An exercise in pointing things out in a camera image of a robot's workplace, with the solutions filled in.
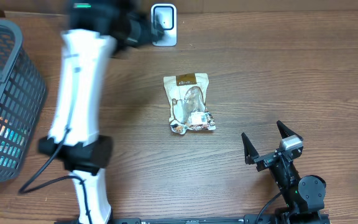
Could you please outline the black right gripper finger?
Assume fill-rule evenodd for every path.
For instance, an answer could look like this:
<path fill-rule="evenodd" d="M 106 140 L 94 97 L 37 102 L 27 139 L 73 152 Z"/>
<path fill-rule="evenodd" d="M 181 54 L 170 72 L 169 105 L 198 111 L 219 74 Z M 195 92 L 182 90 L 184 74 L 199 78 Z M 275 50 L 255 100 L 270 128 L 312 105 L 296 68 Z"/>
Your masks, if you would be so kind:
<path fill-rule="evenodd" d="M 241 138 L 244 145 L 245 163 L 248 165 L 254 164 L 255 160 L 259 157 L 259 153 L 245 133 L 241 134 Z"/>
<path fill-rule="evenodd" d="M 282 139 L 288 138 L 290 136 L 297 136 L 301 141 L 303 140 L 303 138 L 299 134 L 285 126 L 280 120 L 277 121 L 277 127 Z"/>

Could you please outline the beige dried food pouch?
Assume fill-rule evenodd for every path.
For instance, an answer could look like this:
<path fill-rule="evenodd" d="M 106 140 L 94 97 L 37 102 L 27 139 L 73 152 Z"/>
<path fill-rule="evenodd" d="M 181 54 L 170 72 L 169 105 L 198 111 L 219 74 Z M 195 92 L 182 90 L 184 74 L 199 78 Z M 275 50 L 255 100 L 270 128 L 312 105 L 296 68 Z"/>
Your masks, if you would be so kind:
<path fill-rule="evenodd" d="M 214 131 L 216 123 L 206 107 L 209 78 L 206 73 L 187 73 L 163 78 L 170 105 L 169 125 L 174 133 Z"/>

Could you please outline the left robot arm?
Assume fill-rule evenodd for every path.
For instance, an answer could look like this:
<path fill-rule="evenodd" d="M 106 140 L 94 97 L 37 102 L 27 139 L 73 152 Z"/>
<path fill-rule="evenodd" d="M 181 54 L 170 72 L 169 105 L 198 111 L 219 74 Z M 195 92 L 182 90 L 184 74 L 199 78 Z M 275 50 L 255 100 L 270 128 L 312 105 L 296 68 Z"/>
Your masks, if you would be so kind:
<path fill-rule="evenodd" d="M 80 214 L 77 223 L 111 223 L 106 167 L 112 138 L 99 132 L 103 78 L 111 59 L 129 48 L 163 37 L 152 27 L 137 1 L 70 1 L 63 39 L 57 108 L 39 151 L 62 161 L 75 186 Z"/>

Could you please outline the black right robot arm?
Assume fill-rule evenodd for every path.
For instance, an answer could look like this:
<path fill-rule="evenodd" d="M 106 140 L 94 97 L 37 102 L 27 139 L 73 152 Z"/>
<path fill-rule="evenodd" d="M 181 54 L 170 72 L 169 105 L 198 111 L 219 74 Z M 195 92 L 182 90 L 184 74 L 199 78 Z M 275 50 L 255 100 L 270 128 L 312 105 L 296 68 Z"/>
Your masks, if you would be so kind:
<path fill-rule="evenodd" d="M 303 152 L 303 138 L 280 120 L 277 127 L 282 137 L 279 147 L 259 155 L 246 133 L 241 134 L 245 163 L 257 170 L 268 169 L 279 193 L 256 215 L 245 215 L 244 223 L 330 224 L 329 215 L 322 214 L 326 182 L 317 175 L 300 177 L 293 161 Z"/>

